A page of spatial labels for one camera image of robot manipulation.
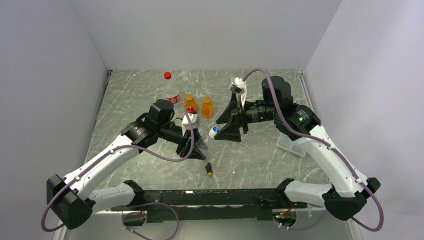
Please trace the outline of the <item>white blue bottle cap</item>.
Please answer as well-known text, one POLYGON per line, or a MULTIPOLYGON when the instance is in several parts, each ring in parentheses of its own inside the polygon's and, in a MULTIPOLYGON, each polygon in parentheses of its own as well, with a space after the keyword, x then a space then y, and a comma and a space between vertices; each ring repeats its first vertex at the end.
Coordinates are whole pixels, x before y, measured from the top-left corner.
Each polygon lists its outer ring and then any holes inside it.
POLYGON ((217 126, 212 126, 211 128, 210 128, 210 130, 209 130, 209 132, 208 132, 208 135, 211 137, 211 138, 215 138, 215 136, 218 134, 220 132, 220 128, 219 127, 217 127, 217 126))

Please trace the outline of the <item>orange juice bottle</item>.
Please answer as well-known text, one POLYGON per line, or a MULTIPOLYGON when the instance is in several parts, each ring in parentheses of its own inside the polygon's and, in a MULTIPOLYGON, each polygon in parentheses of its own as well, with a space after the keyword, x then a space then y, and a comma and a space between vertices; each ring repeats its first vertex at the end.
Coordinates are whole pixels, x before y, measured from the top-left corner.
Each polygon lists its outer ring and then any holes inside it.
POLYGON ((211 104, 200 104, 201 115, 204 118, 211 118, 214 115, 214 103, 211 101, 211 104))
POLYGON ((197 111, 197 102, 196 102, 195 98, 194 98, 193 101, 185 101, 185 99, 184 99, 183 106, 185 108, 192 109, 193 111, 197 111))

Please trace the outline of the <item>clear red-label bottle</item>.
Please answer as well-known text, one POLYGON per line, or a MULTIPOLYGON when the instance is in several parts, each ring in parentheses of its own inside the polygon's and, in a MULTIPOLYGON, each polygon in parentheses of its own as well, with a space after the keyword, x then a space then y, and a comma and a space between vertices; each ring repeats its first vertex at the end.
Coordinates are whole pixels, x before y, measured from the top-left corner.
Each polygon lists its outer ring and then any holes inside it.
POLYGON ((165 98, 172 104, 177 104, 180 101, 180 92, 176 82, 172 79, 165 79, 163 92, 165 98))

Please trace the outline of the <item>red bottle cap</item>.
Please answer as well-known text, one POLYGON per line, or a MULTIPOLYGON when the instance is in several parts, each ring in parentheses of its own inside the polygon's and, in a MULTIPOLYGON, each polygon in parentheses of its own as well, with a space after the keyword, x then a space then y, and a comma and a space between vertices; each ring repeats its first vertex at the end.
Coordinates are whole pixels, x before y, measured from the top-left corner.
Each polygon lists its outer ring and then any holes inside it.
POLYGON ((170 80, 172 78, 172 74, 169 71, 165 72, 163 76, 166 80, 170 80))

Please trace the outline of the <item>orange bottle cap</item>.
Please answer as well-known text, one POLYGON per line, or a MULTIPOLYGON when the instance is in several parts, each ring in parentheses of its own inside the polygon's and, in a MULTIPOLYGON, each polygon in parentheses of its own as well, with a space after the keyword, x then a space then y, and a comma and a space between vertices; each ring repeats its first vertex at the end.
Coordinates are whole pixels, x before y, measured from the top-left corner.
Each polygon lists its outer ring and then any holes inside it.
POLYGON ((212 100, 211 100, 211 98, 210 98, 209 96, 205 96, 205 97, 203 98, 203 100, 202 100, 202 103, 203 103, 204 105, 209 105, 209 104, 211 104, 211 103, 212 103, 212 100))
POLYGON ((188 101, 188 102, 191 102, 191 101, 193 101, 194 100, 194 97, 193 97, 193 95, 192 94, 186 94, 185 95, 185 98, 184 98, 184 100, 185 101, 188 101))

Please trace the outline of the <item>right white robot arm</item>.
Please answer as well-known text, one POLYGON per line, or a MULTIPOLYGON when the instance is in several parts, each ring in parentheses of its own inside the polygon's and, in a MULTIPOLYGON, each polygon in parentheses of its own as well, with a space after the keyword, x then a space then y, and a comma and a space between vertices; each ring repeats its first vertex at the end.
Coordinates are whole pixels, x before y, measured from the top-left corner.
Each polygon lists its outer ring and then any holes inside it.
POLYGON ((319 207, 339 220, 356 215, 371 194, 380 187, 374 177, 367 177, 336 154, 336 146, 315 113, 306 105, 294 102, 291 86, 280 76, 263 79, 261 100, 246 100, 247 84, 233 77, 229 84, 231 98, 217 123, 222 125, 216 140, 240 142, 248 125, 273 121, 275 127, 305 150, 327 174, 328 184, 303 183, 285 179, 275 190, 276 203, 287 208, 293 202, 319 207))

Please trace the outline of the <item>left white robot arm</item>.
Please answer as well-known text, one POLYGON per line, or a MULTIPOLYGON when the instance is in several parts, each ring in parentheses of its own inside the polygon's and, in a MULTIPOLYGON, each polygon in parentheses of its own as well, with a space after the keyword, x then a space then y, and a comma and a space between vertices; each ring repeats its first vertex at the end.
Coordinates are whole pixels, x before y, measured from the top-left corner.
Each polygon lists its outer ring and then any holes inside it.
POLYGON ((191 106, 184 109, 180 125, 173 122, 174 106, 166 99, 156 100, 148 112, 129 123, 112 143, 78 169, 46 182, 47 211, 53 211, 62 226, 73 230, 91 215, 117 206, 139 209, 144 203, 144 190, 134 181, 98 189, 98 185, 121 165, 141 153, 151 154, 158 139, 177 144, 177 162, 203 160, 196 146, 200 139, 199 115, 191 106))

